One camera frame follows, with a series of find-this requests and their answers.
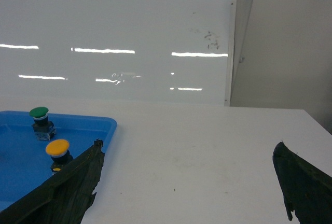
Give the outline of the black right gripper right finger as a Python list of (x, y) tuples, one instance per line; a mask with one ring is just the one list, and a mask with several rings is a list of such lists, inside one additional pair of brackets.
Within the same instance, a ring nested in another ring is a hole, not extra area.
[(279, 142), (272, 155), (288, 219), (331, 223), (331, 176)]

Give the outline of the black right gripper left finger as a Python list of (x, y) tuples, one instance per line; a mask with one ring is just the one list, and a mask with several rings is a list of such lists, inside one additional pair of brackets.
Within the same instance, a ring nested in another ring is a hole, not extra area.
[(81, 223), (101, 178), (103, 142), (94, 144), (61, 171), (1, 211), (1, 223)]

